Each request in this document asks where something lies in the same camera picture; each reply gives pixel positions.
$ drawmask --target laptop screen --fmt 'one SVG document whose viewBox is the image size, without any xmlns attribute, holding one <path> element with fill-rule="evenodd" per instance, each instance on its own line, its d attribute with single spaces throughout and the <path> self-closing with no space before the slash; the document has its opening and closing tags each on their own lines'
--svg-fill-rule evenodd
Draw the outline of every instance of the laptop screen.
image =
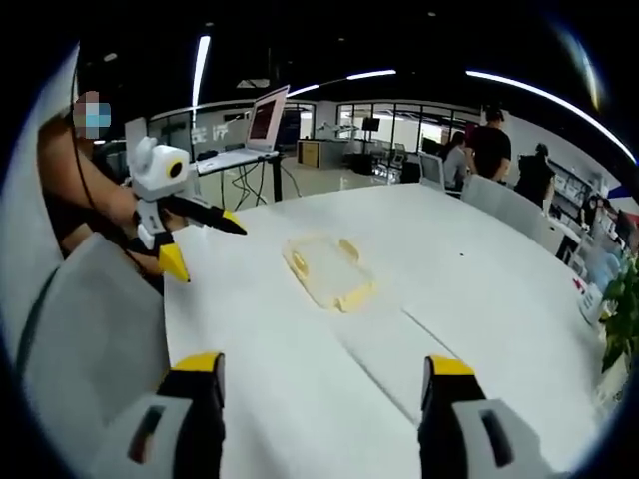
<svg viewBox="0 0 639 479">
<path fill-rule="evenodd" d="M 251 125 L 249 140 L 264 140 L 267 137 L 275 105 L 276 100 L 271 100 L 262 105 L 258 105 L 255 111 L 253 124 Z"/>
</svg>

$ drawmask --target potted plant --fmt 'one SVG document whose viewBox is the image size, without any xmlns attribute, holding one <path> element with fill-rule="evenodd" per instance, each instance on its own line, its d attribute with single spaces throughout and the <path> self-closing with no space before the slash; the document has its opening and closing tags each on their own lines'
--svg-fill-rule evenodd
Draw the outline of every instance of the potted plant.
<svg viewBox="0 0 639 479">
<path fill-rule="evenodd" d="M 602 323 L 606 330 L 606 350 L 603 355 L 601 372 L 625 354 L 632 358 L 639 351 L 639 275 L 636 260 L 631 260 L 625 274 L 619 274 L 603 295 L 608 301 L 612 314 Z"/>
<path fill-rule="evenodd" d="M 606 333 L 606 349 L 601 361 L 601 380 L 595 396 L 606 415 L 621 400 L 628 380 L 632 356 L 639 352 L 639 274 L 636 258 L 628 270 L 614 279 L 603 295 L 611 314 L 600 319 Z"/>
</svg>

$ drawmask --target green leaves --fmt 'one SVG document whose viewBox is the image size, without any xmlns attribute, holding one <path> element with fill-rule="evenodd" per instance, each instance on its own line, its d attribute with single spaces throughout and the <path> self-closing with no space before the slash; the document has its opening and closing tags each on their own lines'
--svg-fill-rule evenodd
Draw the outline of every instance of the green leaves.
<svg viewBox="0 0 639 479">
<path fill-rule="evenodd" d="M 632 356 L 639 351 L 639 276 L 635 261 L 626 274 L 610 282 L 604 300 L 616 304 L 615 312 L 605 322 L 606 351 L 601 371 L 612 366 L 624 352 Z"/>
</svg>

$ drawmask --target white table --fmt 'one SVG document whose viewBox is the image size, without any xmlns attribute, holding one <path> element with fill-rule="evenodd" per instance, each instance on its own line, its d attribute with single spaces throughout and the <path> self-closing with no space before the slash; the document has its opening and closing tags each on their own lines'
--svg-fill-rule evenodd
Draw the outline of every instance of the white table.
<svg viewBox="0 0 639 479">
<path fill-rule="evenodd" d="M 177 232 L 192 282 L 165 287 L 172 362 L 208 349 L 229 357 L 223 477 L 418 477 L 428 354 L 473 367 L 556 470 L 596 437 L 603 346 L 578 312 L 572 272 L 511 227 L 420 185 L 238 216 L 246 237 Z M 286 240 L 318 232 L 351 240 L 375 274 L 379 293 L 361 311 L 318 308 L 282 259 Z"/>
</svg>

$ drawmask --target ceiling light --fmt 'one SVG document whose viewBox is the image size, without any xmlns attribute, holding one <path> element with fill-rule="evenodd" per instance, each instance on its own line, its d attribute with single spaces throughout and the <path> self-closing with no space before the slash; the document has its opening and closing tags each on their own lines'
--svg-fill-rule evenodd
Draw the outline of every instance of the ceiling light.
<svg viewBox="0 0 639 479">
<path fill-rule="evenodd" d="M 632 160 L 632 163 L 634 163 L 634 164 L 637 163 L 637 161 L 635 160 L 635 157 L 632 156 L 632 153 L 630 152 L 628 147 L 626 147 L 623 143 L 621 143 L 621 140 L 619 140 L 617 137 L 615 137 L 610 132 L 610 130 L 608 130 L 606 127 L 601 125 L 598 121 L 596 121 L 590 115 L 588 115 L 587 113 L 583 112 L 582 110 L 579 110 L 577 107 L 575 107 L 574 105 L 566 102 L 565 100 L 562 100 L 561 98 L 556 97 L 556 96 L 552 95 L 551 93 L 544 92 L 543 90 L 541 90 L 539 88 L 536 88 L 536 87 L 533 87 L 531 85 L 527 85 L 525 83 L 518 82 L 516 80 L 511 80 L 509 78 L 500 77 L 498 75 L 491 75 L 489 73 L 483 73 L 483 72 L 473 72 L 473 71 L 470 71 L 470 70 L 466 71 L 466 75 L 468 75 L 470 77 L 483 78 L 485 80 L 492 80 L 493 82 L 505 83 L 506 85 L 511 85 L 513 87 L 521 88 L 523 90 L 527 90 L 528 92 L 537 94 L 537 95 L 539 95 L 541 97 L 544 97 L 544 98 L 547 98 L 548 100 L 550 100 L 552 102 L 555 102 L 558 105 L 561 105 L 562 107 L 570 110 L 575 115 L 580 116 L 586 122 L 588 122 L 590 125 L 592 125 L 597 130 L 599 130 L 601 133 L 603 133 L 606 137 L 608 137 L 608 139 L 612 143 L 617 145 L 623 151 L 623 153 L 625 153 L 628 156 L 628 158 L 630 158 L 630 160 Z"/>
<path fill-rule="evenodd" d="M 202 74 L 204 73 L 204 64 L 207 61 L 207 52 L 209 51 L 209 44 L 211 43 L 211 37 L 204 35 L 200 37 L 198 44 L 198 57 L 196 58 L 196 71 L 193 74 L 193 94 L 191 97 L 191 106 L 198 106 L 198 99 L 200 97 L 200 83 L 202 82 Z"/>
<path fill-rule="evenodd" d="M 358 73 L 356 75 L 348 75 L 347 80 L 359 80 L 360 78 L 380 77 L 382 75 L 394 75 L 394 70 L 379 70 L 377 72 Z"/>
<path fill-rule="evenodd" d="M 308 92 L 308 91 L 310 91 L 310 90 L 314 90 L 315 88 L 319 88 L 319 87 L 320 87 L 320 85 L 315 84 L 315 85 L 310 85 L 310 86 L 308 86 L 308 87 L 300 88 L 299 90 L 295 90 L 295 91 L 293 91 L 293 92 L 290 92 L 290 93 L 287 95 L 287 98 L 290 98 L 290 97 L 292 97 L 293 95 L 299 95 L 300 93 L 303 93 L 303 92 Z"/>
</svg>

